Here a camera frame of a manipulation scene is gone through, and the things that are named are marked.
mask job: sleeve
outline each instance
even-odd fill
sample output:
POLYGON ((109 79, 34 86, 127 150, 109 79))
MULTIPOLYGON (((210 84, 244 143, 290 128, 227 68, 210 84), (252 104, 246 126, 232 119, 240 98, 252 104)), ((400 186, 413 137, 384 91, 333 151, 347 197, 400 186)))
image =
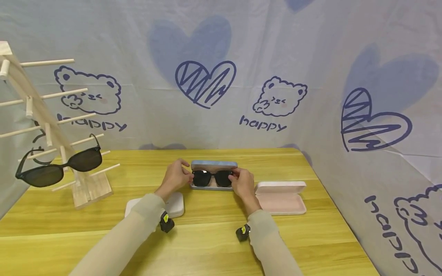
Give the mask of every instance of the sleeve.
POLYGON ((145 195, 129 215, 83 257, 70 275, 120 275, 140 245, 155 231, 164 207, 159 196, 145 195))
POLYGON ((248 218, 250 244, 263 265, 266 276, 303 276, 295 259, 279 235, 271 215, 258 210, 248 218))

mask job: wooden peg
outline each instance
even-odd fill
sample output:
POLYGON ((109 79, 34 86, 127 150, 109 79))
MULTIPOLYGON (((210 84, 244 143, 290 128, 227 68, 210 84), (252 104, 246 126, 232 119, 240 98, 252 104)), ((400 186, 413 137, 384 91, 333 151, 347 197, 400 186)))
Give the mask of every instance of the wooden peg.
POLYGON ((86 115, 82 115, 82 116, 77 116, 77 117, 74 117, 74 118, 69 118, 69 119, 66 119, 66 120, 58 121, 58 124, 59 125, 66 124, 66 123, 70 123, 70 122, 73 122, 73 121, 89 118, 89 117, 92 117, 92 116, 95 116, 95 115, 97 115, 97 113, 91 113, 91 114, 86 114, 86 115))
POLYGON ((69 94, 78 94, 78 93, 83 93, 86 91, 88 91, 87 88, 81 88, 81 89, 76 89, 76 90, 71 90, 71 91, 66 91, 66 92, 53 93, 53 94, 49 94, 49 95, 43 95, 42 99, 61 97, 61 96, 69 95, 69 94))
POLYGON ((73 58, 69 58, 66 60, 44 60, 44 61, 31 61, 31 62, 20 62, 20 65, 24 67, 33 67, 33 66, 43 66, 43 65, 57 65, 57 64, 66 64, 66 63, 74 63, 75 60, 73 58))
POLYGON ((6 59, 3 60, 3 62, 1 63, 1 68, 0 68, 0 79, 6 80, 8 78, 10 64, 11 64, 11 62, 9 60, 6 60, 6 59))
POLYGON ((10 137, 10 136, 26 133, 26 132, 37 130, 37 129, 41 129, 41 128, 42 128, 41 126, 35 126, 35 127, 32 127, 32 128, 28 128, 28 129, 21 129, 21 130, 17 130, 17 131, 5 133, 5 134, 0 134, 0 138, 6 138, 6 137, 10 137))
POLYGON ((32 97, 27 96, 26 97, 26 118, 32 119, 33 113, 32 113, 32 97))
MULTIPOLYGON (((99 135, 96 135, 95 137, 99 138, 99 137, 103 137, 103 136, 104 136, 104 134, 99 134, 99 135)), ((80 141, 73 142, 73 143, 71 143, 71 146, 76 146, 76 145, 81 144, 81 143, 86 143, 86 142, 92 141, 94 139, 95 139, 94 137, 89 137, 89 138, 86 138, 86 139, 83 139, 83 140, 80 140, 80 141)))
MULTIPOLYGON (((103 136, 104 136, 104 134, 96 135, 97 138, 103 137, 103 136)), ((71 143, 71 146, 76 146, 76 145, 79 145, 81 143, 86 143, 86 142, 92 141, 92 140, 94 140, 94 137, 89 137, 89 138, 86 138, 86 139, 83 139, 83 140, 80 140, 80 141, 73 142, 73 143, 71 143)), ((47 150, 47 151, 44 151, 44 152, 40 152, 40 153, 36 153, 34 155, 28 156, 26 159, 28 159, 28 160, 35 159, 37 157, 40 157, 40 156, 43 156, 43 155, 46 155, 46 154, 49 154, 49 153, 53 153, 53 152, 56 152, 56 151, 57 151, 56 148, 51 148, 50 150, 47 150)), ((103 152, 101 155, 105 155, 105 154, 108 154, 108 153, 110 153, 110 151, 103 152)))
MULTIPOLYGON (((118 166, 120 166, 120 164, 116 164, 116 165, 113 165, 113 166, 111 166, 111 167, 108 167, 108 168, 106 168, 106 169, 104 169, 104 170, 97 171, 96 173, 93 173, 93 174, 91 174, 90 176, 91 176, 91 177, 92 177, 92 176, 96 176, 96 175, 98 175, 98 174, 101 174, 101 173, 107 172, 108 170, 114 169, 114 168, 116 168, 116 167, 118 167, 118 166)), ((68 184, 64 184, 64 185, 62 185, 62 186, 60 186, 60 187, 57 187, 57 188, 55 188, 55 189, 52 189, 52 191, 53 191, 53 192, 59 191, 59 190, 64 189, 64 188, 66 188, 66 187, 72 186, 72 185, 74 185, 75 183, 77 183, 77 181, 72 181, 72 182, 70 182, 70 183, 68 183, 68 184)))
POLYGON ((23 100, 13 100, 13 101, 9 101, 9 102, 0 102, 0 107, 2 106, 12 106, 12 105, 16 105, 19 103, 23 103, 23 100))
MULTIPOLYGON (((60 155, 61 155, 61 161, 63 162, 63 164, 66 164, 68 162, 68 159, 66 158, 66 150, 65 147, 60 146, 60 155)), ((68 167, 64 167, 63 171, 68 171, 69 168, 68 167)))
MULTIPOLYGON (((76 89, 76 90, 71 90, 71 91, 66 91, 66 92, 60 92, 60 93, 53 93, 53 94, 49 94, 49 95, 43 95, 41 96, 42 99, 50 99, 50 98, 55 98, 55 97, 61 97, 61 96, 65 96, 65 95, 70 95, 70 94, 78 94, 78 93, 83 93, 88 91, 87 88, 81 88, 81 89, 76 89)), ((13 100, 13 101, 9 101, 9 102, 0 102, 0 107, 2 106, 12 106, 12 105, 16 105, 19 103, 23 103, 23 100, 13 100)))
POLYGON ((45 123, 45 132, 46 132, 46 144, 48 147, 52 146, 52 134, 51 134, 51 125, 49 123, 45 123))

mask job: fabric backdrop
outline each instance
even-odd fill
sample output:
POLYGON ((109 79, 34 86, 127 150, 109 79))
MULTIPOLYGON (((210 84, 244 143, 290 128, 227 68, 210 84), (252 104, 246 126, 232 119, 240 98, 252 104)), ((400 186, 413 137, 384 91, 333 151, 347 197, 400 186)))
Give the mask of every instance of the fabric backdrop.
MULTIPOLYGON (((71 141, 300 149, 382 275, 442 275, 442 2, 0 0, 0 40, 71 141)), ((18 96, 0 84, 0 101, 18 96)), ((2 132, 31 127, 0 109, 2 132)), ((1 140, 1 197, 44 132, 1 140)), ((53 156, 28 162, 50 162, 53 156)))

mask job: sunglasses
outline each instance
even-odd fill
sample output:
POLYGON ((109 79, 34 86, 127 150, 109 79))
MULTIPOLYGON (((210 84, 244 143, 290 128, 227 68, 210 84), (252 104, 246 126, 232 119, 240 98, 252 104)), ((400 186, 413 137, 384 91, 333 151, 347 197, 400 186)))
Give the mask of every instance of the sunglasses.
POLYGON ((206 170, 194 170, 192 171, 194 175, 193 183, 197 187, 206 187, 212 178, 215 177, 218 187, 229 187, 232 182, 229 179, 229 175, 233 175, 231 170, 220 170, 214 174, 206 170))
POLYGON ((42 188, 60 182, 65 175, 63 172, 63 168, 65 167, 71 167, 74 170, 80 172, 87 172, 97 168, 101 165, 103 158, 100 153, 101 147, 98 143, 97 137, 95 137, 95 135, 93 134, 89 135, 89 137, 92 136, 95 138, 97 146, 72 155, 66 164, 49 164, 22 172, 23 165, 28 155, 34 151, 44 151, 44 149, 35 149, 28 151, 28 153, 26 153, 25 156, 22 158, 22 161, 17 168, 17 172, 15 173, 15 177, 17 179, 25 181, 31 186, 42 188))

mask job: blue heart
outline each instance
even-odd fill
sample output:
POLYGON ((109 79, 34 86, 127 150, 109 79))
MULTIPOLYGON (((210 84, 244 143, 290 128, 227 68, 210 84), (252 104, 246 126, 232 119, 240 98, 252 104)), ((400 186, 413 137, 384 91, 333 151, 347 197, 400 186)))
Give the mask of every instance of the blue heart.
POLYGON ((425 54, 399 56, 380 66, 379 49, 368 45, 351 66, 343 100, 357 87, 370 91, 373 113, 402 112, 435 84, 438 64, 425 54))
POLYGON ((175 71, 175 81, 181 92, 194 104, 206 109, 225 95, 235 76, 236 66, 231 61, 219 63, 209 73, 201 63, 189 60, 175 71))
POLYGON ((313 0, 286 0, 287 6, 295 13, 307 7, 312 2, 313 0))
POLYGON ((341 115, 341 136, 347 151, 374 151, 397 144, 412 131, 411 120, 396 112, 373 115, 370 93, 365 88, 354 89, 345 99, 341 115), (395 124, 375 124, 376 118, 392 118, 395 124), (388 133, 381 140, 378 135, 388 133))
POLYGON ((190 37, 174 23, 158 20, 149 35, 149 49, 161 75, 175 84, 175 70, 182 62, 194 60, 213 68, 224 61, 231 36, 230 23, 218 15, 202 21, 190 37))
POLYGON ((139 150, 185 150, 186 147, 183 144, 169 144, 165 147, 158 147, 154 144, 144 144, 141 145, 139 148, 139 150))

